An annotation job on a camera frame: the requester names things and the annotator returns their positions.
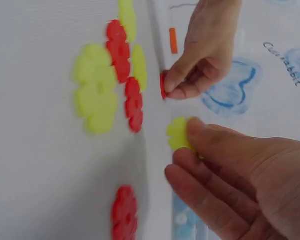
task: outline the red flower-shaped piece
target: red flower-shaped piece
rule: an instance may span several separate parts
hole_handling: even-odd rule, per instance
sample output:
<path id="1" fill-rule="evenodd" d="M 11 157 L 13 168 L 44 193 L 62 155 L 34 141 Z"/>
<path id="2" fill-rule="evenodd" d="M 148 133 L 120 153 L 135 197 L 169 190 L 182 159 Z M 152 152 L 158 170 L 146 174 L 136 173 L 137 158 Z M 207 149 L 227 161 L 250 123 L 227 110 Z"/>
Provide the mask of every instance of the red flower-shaped piece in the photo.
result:
<path id="1" fill-rule="evenodd" d="M 128 81 L 128 77 L 130 75 L 131 64 L 129 60 L 122 59 L 117 64 L 114 65 L 116 74 L 118 77 L 118 81 L 121 84 L 124 84 Z"/>
<path id="2" fill-rule="evenodd" d="M 135 240 L 138 229 L 138 203 L 131 186 L 120 187 L 112 207 L 113 240 Z"/>
<path id="3" fill-rule="evenodd" d="M 127 34 L 123 26 L 121 26 L 119 20 L 112 20 L 109 22 L 106 29 L 106 36 L 110 41 L 119 41 L 125 43 L 127 40 Z"/>
<path id="4" fill-rule="evenodd" d="M 128 78 L 128 82 L 125 85 L 125 96 L 127 98 L 133 98 L 140 94 L 139 82 L 132 76 Z"/>
<path id="5" fill-rule="evenodd" d="M 166 74 L 161 73 L 161 75 L 160 75 L 160 87 L 161 87 L 161 96 L 162 96 L 163 100 L 165 100 L 167 98 L 167 93 L 165 91 L 165 78 L 166 78 Z"/>
<path id="6" fill-rule="evenodd" d="M 142 123 L 144 122 L 144 113 L 140 110 L 137 111 L 133 117 L 130 118 L 130 129 L 134 133 L 139 133 L 142 129 Z"/>
<path id="7" fill-rule="evenodd" d="M 127 42 L 112 40 L 106 42 L 105 46 L 112 56 L 113 65 L 117 65 L 121 61 L 127 61 L 130 58 L 130 46 Z"/>
<path id="8" fill-rule="evenodd" d="M 139 93 L 133 97 L 129 97 L 127 101 L 125 101 L 125 114 L 126 117 L 132 118 L 135 114 L 140 112 L 144 106 L 142 95 Z"/>

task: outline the yellow flower-shaped piece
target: yellow flower-shaped piece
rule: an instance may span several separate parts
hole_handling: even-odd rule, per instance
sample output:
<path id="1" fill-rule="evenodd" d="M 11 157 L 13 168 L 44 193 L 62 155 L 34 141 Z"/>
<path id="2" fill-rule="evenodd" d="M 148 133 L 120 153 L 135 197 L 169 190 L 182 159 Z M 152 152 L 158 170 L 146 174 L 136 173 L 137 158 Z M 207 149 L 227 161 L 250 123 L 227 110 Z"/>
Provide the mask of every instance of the yellow flower-shaped piece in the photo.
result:
<path id="1" fill-rule="evenodd" d="M 85 83 L 93 79 L 104 79 L 100 69 L 112 65 L 112 57 L 108 50 L 99 44 L 88 44 L 76 59 L 74 79 L 77 83 Z"/>
<path id="2" fill-rule="evenodd" d="M 187 139 L 187 120 L 184 117 L 175 118 L 166 129 L 166 136 L 170 137 L 168 144 L 173 151 L 182 148 L 193 150 Z"/>
<path id="3" fill-rule="evenodd" d="M 139 82 L 141 92 L 145 92 L 148 82 L 147 60 L 144 49 L 140 44 L 135 45 L 133 48 L 132 63 L 134 77 Z"/>
<path id="4" fill-rule="evenodd" d="M 119 0 L 119 18 L 129 42 L 137 37 L 137 16 L 133 0 Z"/>
<path id="5" fill-rule="evenodd" d="M 75 64 L 74 77 L 81 83 L 74 93 L 75 106 L 94 134 L 107 133 L 115 124 L 119 100 L 114 88 L 118 80 L 111 64 L 108 51 L 97 44 L 85 46 Z"/>

